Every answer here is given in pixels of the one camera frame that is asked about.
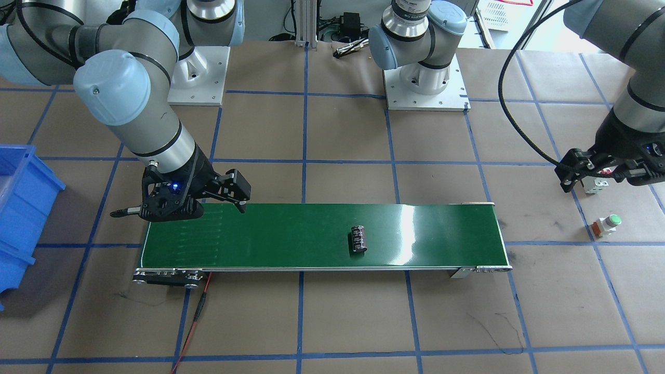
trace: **floor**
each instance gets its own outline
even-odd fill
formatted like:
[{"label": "floor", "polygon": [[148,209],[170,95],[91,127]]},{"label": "floor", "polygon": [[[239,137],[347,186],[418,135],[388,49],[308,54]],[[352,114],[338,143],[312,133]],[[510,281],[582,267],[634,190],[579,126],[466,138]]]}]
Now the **floor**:
[{"label": "floor", "polygon": [[[178,373],[665,373],[665,186],[564,194],[515,134],[495,84],[506,51],[461,49],[468,112],[388,112],[368,51],[231,50],[223,110],[178,107],[254,202],[496,203],[514,270],[215,274]],[[560,158],[591,145],[628,69],[527,51],[509,107]],[[0,372],[167,373],[199,291],[130,282],[142,165],[71,87],[0,83],[0,140],[67,184],[21,287],[0,297]],[[619,214],[608,241],[586,224]]]}]

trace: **capacitor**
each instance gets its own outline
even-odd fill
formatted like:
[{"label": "capacitor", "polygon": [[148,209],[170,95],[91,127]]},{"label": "capacitor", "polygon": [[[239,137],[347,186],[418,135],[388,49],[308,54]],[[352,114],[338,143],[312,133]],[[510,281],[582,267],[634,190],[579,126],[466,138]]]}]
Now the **capacitor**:
[{"label": "capacitor", "polygon": [[367,250],[367,239],[365,238],[365,226],[353,226],[351,228],[351,242],[353,251],[362,253]]}]

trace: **black cable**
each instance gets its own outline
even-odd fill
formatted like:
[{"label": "black cable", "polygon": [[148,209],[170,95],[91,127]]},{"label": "black cable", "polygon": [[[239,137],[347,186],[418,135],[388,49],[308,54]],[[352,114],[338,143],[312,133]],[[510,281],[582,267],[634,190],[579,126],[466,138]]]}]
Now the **black cable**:
[{"label": "black cable", "polygon": [[16,16],[19,19],[19,22],[21,23],[21,26],[23,26],[23,29],[25,30],[26,33],[32,38],[32,40],[37,43],[38,46],[40,46],[44,51],[48,52],[51,56],[55,57],[56,59],[66,63],[67,65],[73,67],[74,69],[76,68],[76,65],[74,62],[72,62],[70,59],[60,55],[56,51],[52,50],[48,45],[44,44],[39,38],[36,36],[36,34],[32,31],[30,26],[28,26],[28,22],[26,22],[25,17],[23,16],[23,7],[21,6],[21,0],[16,0]]},{"label": "black cable", "polygon": [[284,14],[284,19],[282,19],[282,28],[288,33],[295,34],[295,31],[291,31],[287,29],[287,17],[289,16],[289,13],[293,9],[293,0],[291,0],[291,6],[287,9],[287,12]]},{"label": "black cable", "polygon": [[503,113],[505,116],[508,118],[508,121],[513,125],[513,128],[517,131],[517,133],[524,139],[525,142],[534,150],[536,151],[537,154],[540,155],[540,157],[544,158],[547,162],[551,163],[552,165],[555,165],[556,167],[562,168],[563,170],[566,170],[568,172],[573,172],[575,174],[582,174],[583,176],[592,176],[595,178],[615,178],[615,176],[618,176],[618,174],[615,174],[614,172],[612,174],[599,174],[599,173],[594,173],[590,172],[587,170],[578,170],[575,168],[571,168],[568,165],[561,164],[559,161],[555,160],[554,158],[551,158],[548,154],[543,152],[525,133],[524,131],[519,127],[517,124],[517,121],[513,118],[513,115],[510,113],[508,110],[508,106],[505,103],[505,98],[503,97],[503,81],[505,78],[506,71],[508,70],[508,65],[510,64],[511,60],[515,56],[515,53],[517,53],[517,50],[522,43],[524,43],[524,40],[529,37],[529,35],[533,34],[533,32],[538,28],[538,26],[542,25],[545,21],[550,19],[552,16],[555,14],[561,12],[562,10],[571,7],[577,3],[580,3],[583,0],[571,0],[569,3],[565,3],[564,5],[561,5],[560,7],[556,8],[554,11],[549,13],[547,16],[543,17],[540,21],[536,22],[533,26],[531,26],[528,30],[522,34],[522,36],[519,38],[515,46],[510,50],[510,53],[508,53],[508,57],[505,60],[505,63],[503,64],[503,67],[501,68],[501,73],[499,74],[499,102],[501,103],[501,109],[503,109]]},{"label": "black cable", "polygon": [[298,28],[295,22],[295,0],[291,0],[291,18],[293,19],[293,33],[298,35]]}]

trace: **conveyor belt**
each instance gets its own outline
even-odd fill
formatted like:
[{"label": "conveyor belt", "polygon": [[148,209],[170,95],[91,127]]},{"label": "conveyor belt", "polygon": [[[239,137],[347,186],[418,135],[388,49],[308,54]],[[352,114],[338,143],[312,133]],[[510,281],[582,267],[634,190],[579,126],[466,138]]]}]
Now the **conveyor belt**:
[{"label": "conveyor belt", "polygon": [[[204,204],[202,218],[152,223],[137,272],[507,271],[493,204]],[[368,250],[350,249],[352,226]]]}]

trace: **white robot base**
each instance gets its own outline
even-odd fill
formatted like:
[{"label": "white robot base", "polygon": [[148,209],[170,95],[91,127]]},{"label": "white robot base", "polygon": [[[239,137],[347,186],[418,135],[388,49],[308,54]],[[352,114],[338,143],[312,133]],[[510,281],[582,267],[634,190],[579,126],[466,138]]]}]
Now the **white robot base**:
[{"label": "white robot base", "polygon": [[401,69],[400,67],[383,72],[388,109],[461,112],[464,109],[471,108],[457,56],[454,56],[450,62],[450,78],[446,83],[446,89],[440,94],[432,96],[411,91],[400,80]]},{"label": "white robot base", "polygon": [[221,105],[230,47],[196,47],[174,69],[168,103],[171,105]]}]

